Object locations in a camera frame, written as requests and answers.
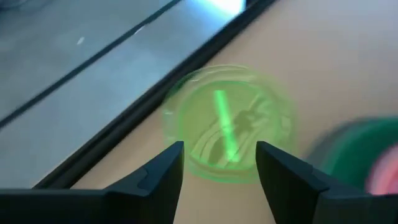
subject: black frame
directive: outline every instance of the black frame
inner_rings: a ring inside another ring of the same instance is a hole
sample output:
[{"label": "black frame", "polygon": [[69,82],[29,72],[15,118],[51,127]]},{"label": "black frame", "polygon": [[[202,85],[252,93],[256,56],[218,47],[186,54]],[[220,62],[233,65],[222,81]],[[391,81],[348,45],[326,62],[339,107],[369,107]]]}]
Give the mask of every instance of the black frame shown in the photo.
[{"label": "black frame", "polygon": [[176,142],[102,190],[0,190],[0,222],[173,223],[183,162]]},{"label": "black frame", "polygon": [[204,66],[276,0],[250,0],[245,10],[198,50],[143,94],[34,188],[67,189],[83,177],[138,124],[160,106],[168,91],[185,75]]}]

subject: blurry green object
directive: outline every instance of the blurry green object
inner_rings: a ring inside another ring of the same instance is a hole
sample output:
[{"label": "blurry green object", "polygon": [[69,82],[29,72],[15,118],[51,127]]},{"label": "blurry green object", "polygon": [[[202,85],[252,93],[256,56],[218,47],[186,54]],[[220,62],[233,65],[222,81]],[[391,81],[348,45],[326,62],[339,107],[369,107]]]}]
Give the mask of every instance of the blurry green object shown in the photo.
[{"label": "blurry green object", "polygon": [[352,125],[330,143],[321,170],[340,181],[366,190],[366,180],[374,163],[397,142],[398,118],[372,118]]},{"label": "blurry green object", "polygon": [[324,171],[325,160],[331,155],[331,147],[334,142],[351,128],[366,125],[377,118],[359,118],[345,122],[325,133],[323,133],[313,144],[311,153],[306,158],[306,162],[317,169]]},{"label": "blurry green object", "polygon": [[216,181],[256,180],[257,141],[288,152],[293,146],[290,103],[245,67],[220,65],[187,75],[169,93],[163,117],[166,144],[184,141],[190,170]]}]

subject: wooden surface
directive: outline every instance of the wooden surface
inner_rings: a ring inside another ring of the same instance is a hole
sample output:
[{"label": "wooden surface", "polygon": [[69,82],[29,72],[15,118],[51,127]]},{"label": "wooden surface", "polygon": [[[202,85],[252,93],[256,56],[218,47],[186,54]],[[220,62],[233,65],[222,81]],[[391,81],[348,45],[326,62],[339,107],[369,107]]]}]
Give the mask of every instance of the wooden surface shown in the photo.
[{"label": "wooden surface", "polygon": [[[305,157],[344,121],[398,112],[398,1],[280,0],[209,64],[240,64],[274,77],[298,114]],[[101,189],[164,148],[156,111],[74,188]],[[186,171],[175,223],[273,223],[259,184],[221,184]]]}]

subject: tan tabletop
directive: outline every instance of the tan tabletop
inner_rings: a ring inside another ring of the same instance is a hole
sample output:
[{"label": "tan tabletop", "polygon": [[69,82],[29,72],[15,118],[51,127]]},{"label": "tan tabletop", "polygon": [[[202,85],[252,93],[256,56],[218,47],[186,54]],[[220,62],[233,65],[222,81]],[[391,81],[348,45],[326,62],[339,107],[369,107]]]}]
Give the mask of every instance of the tan tabletop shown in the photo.
[{"label": "tan tabletop", "polygon": [[[398,1],[280,0],[209,64],[272,75],[298,113],[298,157],[344,121],[398,113]],[[148,117],[74,188],[101,189],[165,148],[160,111]],[[175,223],[274,223],[260,184],[184,174]]]}]

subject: black edge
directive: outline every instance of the black edge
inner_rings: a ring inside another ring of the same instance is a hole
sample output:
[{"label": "black edge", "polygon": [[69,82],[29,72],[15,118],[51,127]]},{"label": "black edge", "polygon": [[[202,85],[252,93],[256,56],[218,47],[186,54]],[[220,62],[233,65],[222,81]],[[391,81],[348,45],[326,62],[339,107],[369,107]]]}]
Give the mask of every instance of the black edge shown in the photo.
[{"label": "black edge", "polygon": [[204,66],[275,1],[258,0],[248,5],[244,12],[175,67],[34,188],[70,188],[127,136],[131,130],[156,110],[168,91],[182,77]]},{"label": "black edge", "polygon": [[263,141],[257,142],[256,164],[275,222],[312,223],[319,194],[329,189],[314,168]]}]

